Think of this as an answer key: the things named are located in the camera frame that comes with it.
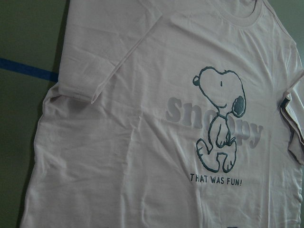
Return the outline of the pink Snoopy t-shirt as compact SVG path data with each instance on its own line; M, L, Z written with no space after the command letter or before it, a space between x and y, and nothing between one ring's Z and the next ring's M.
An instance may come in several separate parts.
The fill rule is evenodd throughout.
M304 70L266 0L72 0L23 228L298 228Z

